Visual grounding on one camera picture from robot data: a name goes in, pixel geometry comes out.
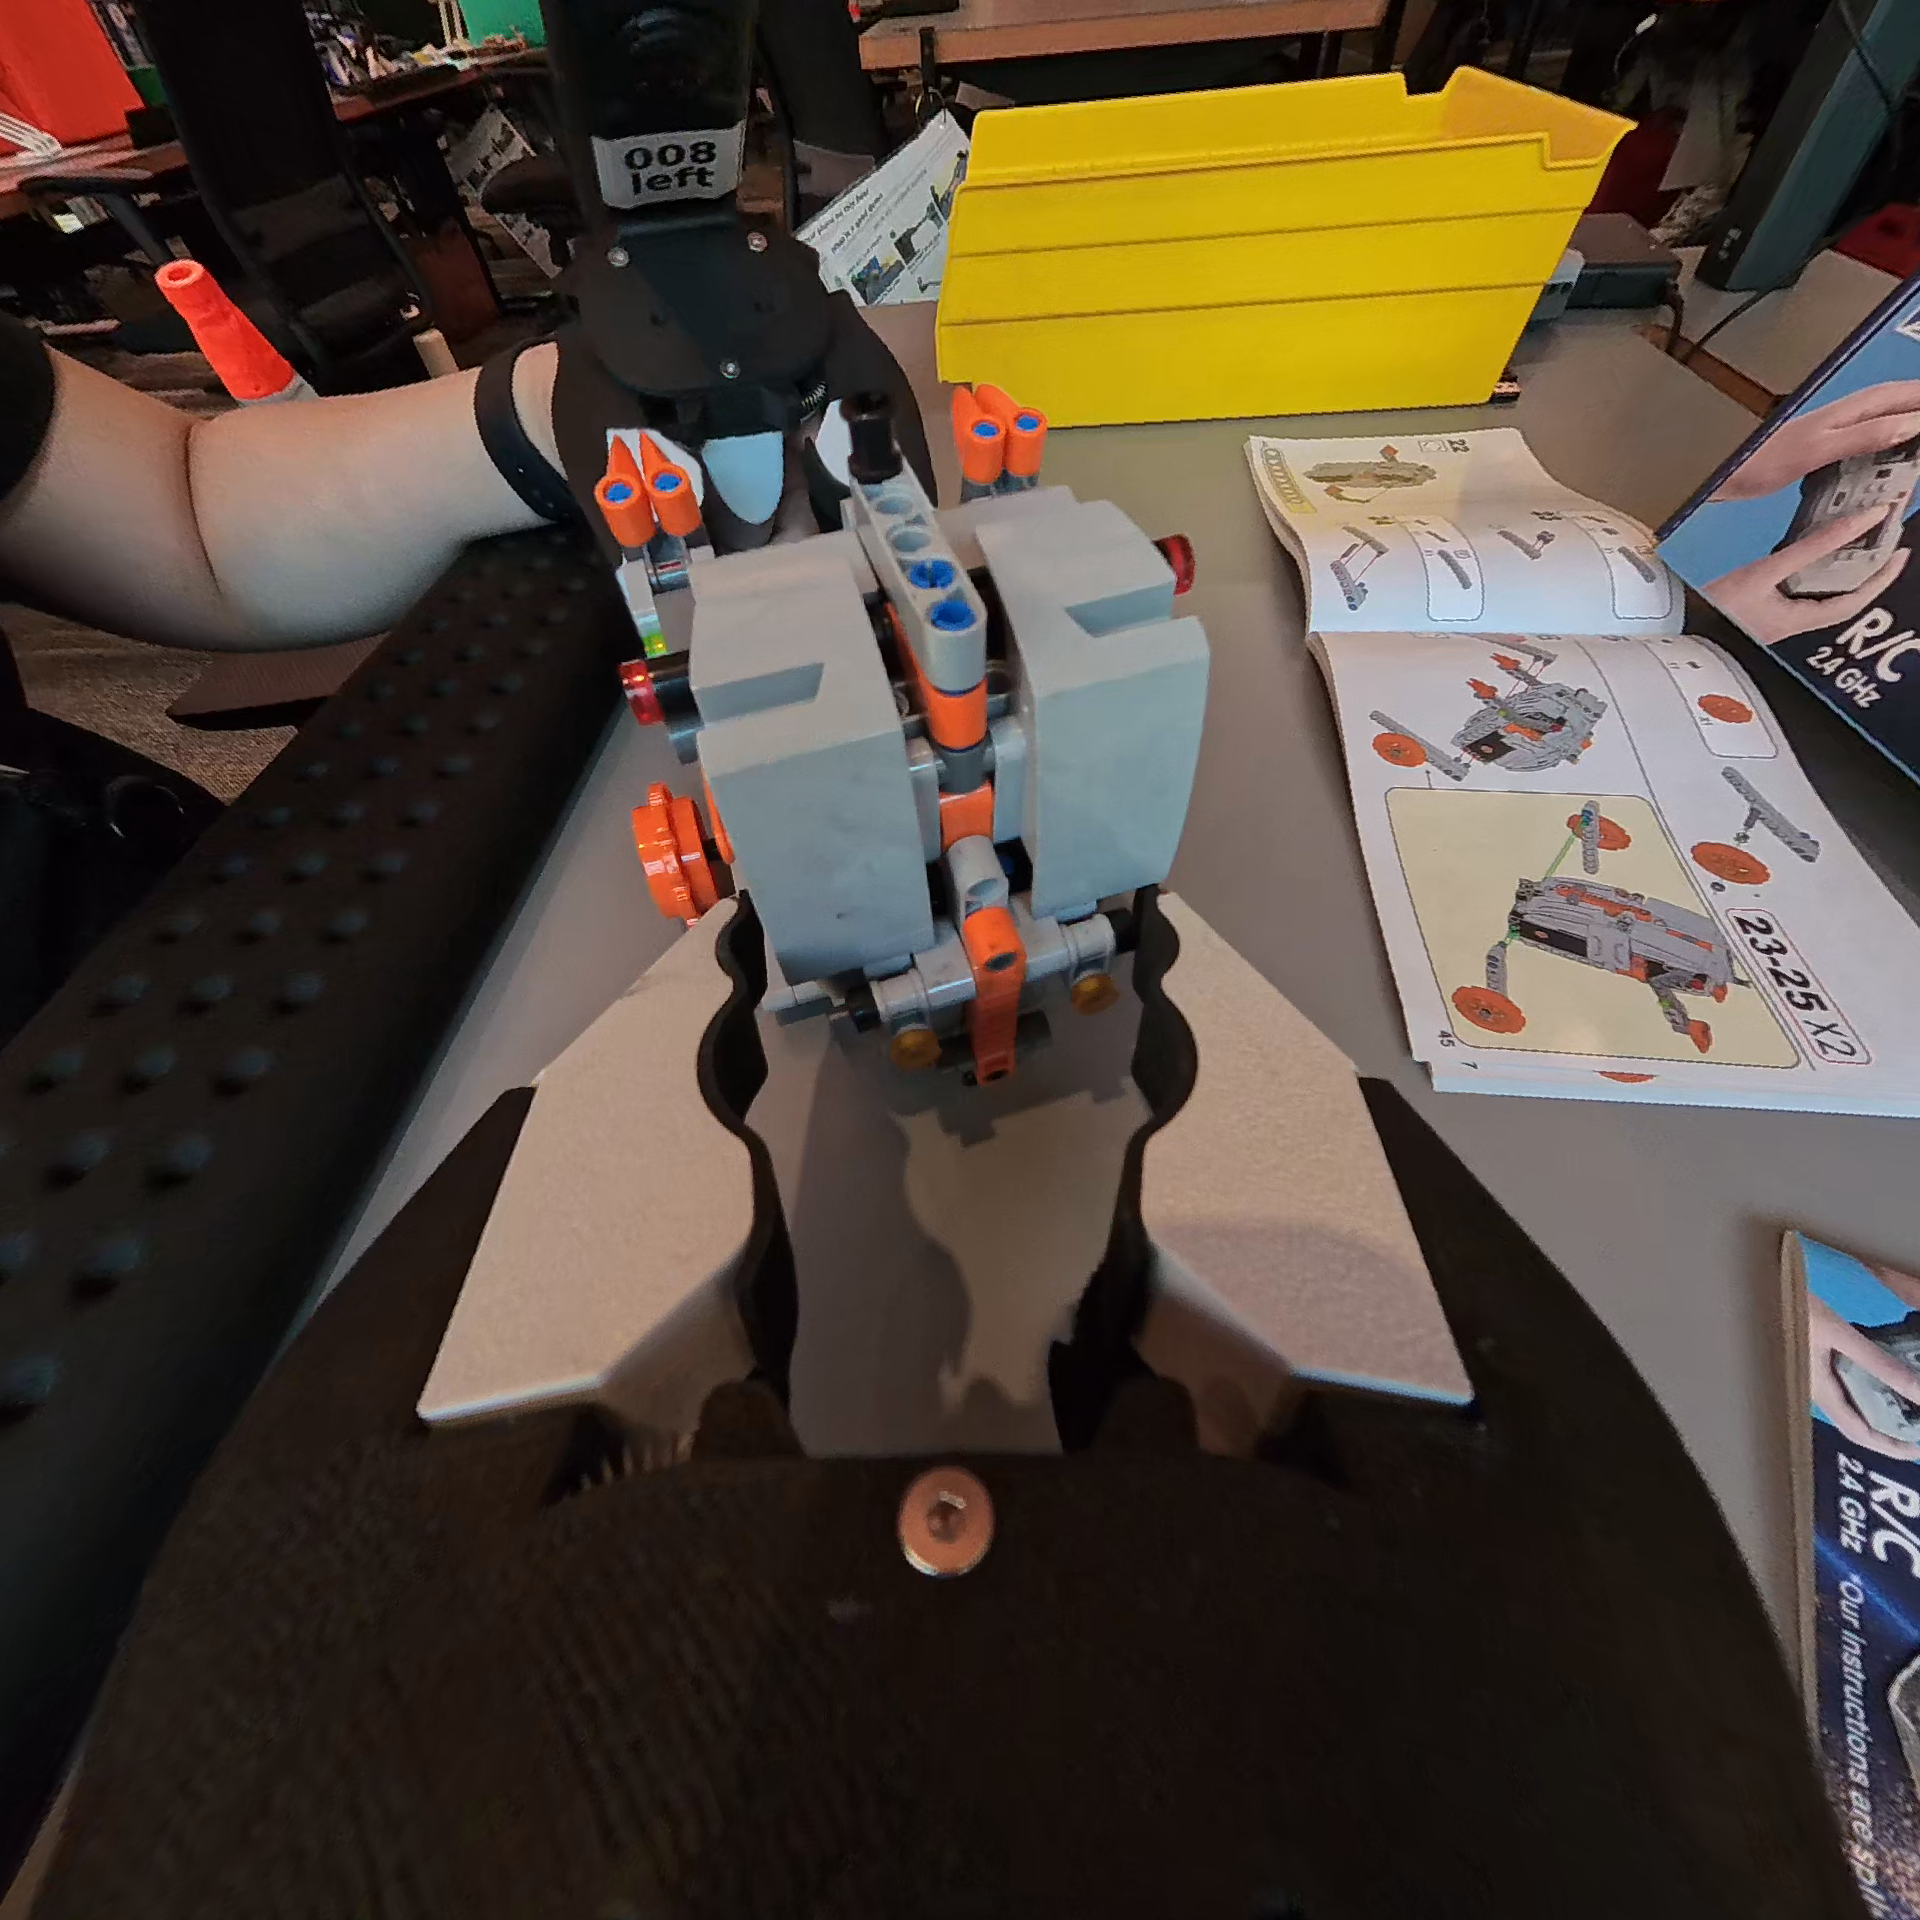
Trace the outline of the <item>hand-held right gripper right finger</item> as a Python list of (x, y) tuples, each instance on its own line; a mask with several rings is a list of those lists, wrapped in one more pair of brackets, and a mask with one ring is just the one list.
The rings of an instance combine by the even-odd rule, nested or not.
[(1137, 896), (1125, 1141), (1106, 1250), (1054, 1343), (1054, 1418), (1155, 1370), (1198, 1421), (1284, 1421), (1309, 1385), (1468, 1405), (1350, 1055), (1182, 899)]

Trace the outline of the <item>grey toy robot model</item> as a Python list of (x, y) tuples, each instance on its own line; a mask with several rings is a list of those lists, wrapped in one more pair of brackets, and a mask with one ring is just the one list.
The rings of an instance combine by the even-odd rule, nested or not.
[(1196, 559), (1039, 485), (1046, 419), (997, 385), (953, 388), (958, 510), (887, 396), (831, 408), (852, 489), (789, 547), (694, 563), (708, 483), (664, 436), (653, 483), (597, 479), (641, 634), (621, 681), (731, 840), (781, 1020), (997, 1085), (1050, 1002), (1113, 1006), (1132, 902), (1171, 868), (1211, 677)]

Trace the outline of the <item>orange wheel grey beam leg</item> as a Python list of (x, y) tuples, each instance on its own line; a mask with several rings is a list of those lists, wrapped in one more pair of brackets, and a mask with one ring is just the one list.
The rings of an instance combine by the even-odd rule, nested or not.
[(678, 925), (702, 922), (731, 899), (731, 840), (706, 826), (699, 802), (664, 781), (633, 806), (633, 847), (656, 910)]

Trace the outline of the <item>person's left forearm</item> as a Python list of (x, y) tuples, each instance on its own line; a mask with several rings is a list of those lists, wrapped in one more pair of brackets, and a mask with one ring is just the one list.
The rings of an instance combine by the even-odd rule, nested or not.
[(4, 321), (4, 601), (184, 650), (326, 645), (535, 529), (481, 373), (189, 419)]

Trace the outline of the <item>black wristband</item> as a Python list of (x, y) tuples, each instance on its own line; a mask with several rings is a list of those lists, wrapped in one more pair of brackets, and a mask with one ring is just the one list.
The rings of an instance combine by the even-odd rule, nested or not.
[(582, 507), (566, 471), (531, 442), (516, 412), (516, 366), (541, 344), (492, 351), (472, 385), (472, 429), (502, 483), (546, 522), (569, 522)]

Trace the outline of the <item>black office chair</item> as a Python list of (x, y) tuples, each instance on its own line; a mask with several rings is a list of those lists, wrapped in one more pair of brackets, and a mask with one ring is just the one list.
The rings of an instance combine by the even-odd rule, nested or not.
[(488, 334), (496, 289), (436, 138), (334, 112), (301, 3), (136, 3), (200, 200), (324, 396), (425, 376), (416, 334)]

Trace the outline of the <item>white instruction booklet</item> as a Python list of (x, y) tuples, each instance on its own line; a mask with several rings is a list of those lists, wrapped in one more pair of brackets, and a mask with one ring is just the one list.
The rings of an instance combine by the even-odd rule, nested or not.
[(1917, 925), (1650, 524), (1515, 429), (1247, 468), (1433, 1088), (1917, 1118)]

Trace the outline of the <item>orange cone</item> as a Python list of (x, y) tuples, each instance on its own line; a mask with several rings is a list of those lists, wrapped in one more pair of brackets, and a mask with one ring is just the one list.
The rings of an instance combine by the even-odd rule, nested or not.
[(189, 326), (207, 363), (242, 403), (301, 403), (316, 397), (316, 388), (293, 369), (284, 351), (262, 334), (258, 323), (220, 288), (220, 282), (193, 257), (172, 257), (154, 274), (157, 289)]

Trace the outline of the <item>yellow plastic bin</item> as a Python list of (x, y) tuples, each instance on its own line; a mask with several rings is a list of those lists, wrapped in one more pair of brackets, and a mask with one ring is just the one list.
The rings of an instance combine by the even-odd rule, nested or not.
[(987, 112), (940, 380), (1054, 429), (1490, 403), (1625, 132), (1479, 68)]

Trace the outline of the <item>dark perforated panel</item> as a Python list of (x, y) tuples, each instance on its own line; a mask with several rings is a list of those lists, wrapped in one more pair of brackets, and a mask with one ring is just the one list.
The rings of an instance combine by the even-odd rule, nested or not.
[(633, 650), (582, 529), (472, 545), (6, 1048), (6, 1874)]

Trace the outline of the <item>wooden table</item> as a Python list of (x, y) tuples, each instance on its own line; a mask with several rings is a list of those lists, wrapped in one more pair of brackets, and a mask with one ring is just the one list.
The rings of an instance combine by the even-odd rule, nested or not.
[(859, 32), (865, 73), (922, 61), (922, 32), (950, 61), (1119, 51), (1176, 41), (1289, 40), (1375, 30), (1388, 3), (958, 3), (938, 15), (880, 15)]

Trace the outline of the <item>blue cover booklet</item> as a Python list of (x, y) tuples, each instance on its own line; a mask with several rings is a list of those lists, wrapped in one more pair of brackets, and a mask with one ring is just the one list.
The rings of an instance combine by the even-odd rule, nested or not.
[(1795, 1639), (1868, 1913), (1917, 1917), (1917, 1277), (1784, 1238)]

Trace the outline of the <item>orange bag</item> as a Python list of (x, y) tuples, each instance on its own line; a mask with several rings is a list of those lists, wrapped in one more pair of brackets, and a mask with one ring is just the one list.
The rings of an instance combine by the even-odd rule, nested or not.
[(122, 135), (136, 104), (89, 3), (4, 3), (4, 116), (76, 148)]

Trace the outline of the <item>grey power adapter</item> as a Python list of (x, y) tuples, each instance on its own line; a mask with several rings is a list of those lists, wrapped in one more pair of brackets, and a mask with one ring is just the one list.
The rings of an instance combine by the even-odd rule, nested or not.
[(1588, 211), (1549, 274), (1529, 326), (1566, 310), (1643, 310), (1670, 300), (1682, 262), (1625, 211)]

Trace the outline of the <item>black monitor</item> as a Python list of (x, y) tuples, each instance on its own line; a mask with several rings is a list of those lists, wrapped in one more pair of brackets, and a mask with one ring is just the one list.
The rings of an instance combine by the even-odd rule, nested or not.
[(1777, 289), (1834, 214), (1917, 75), (1917, 3), (1830, 3), (1695, 266), (1713, 289)]

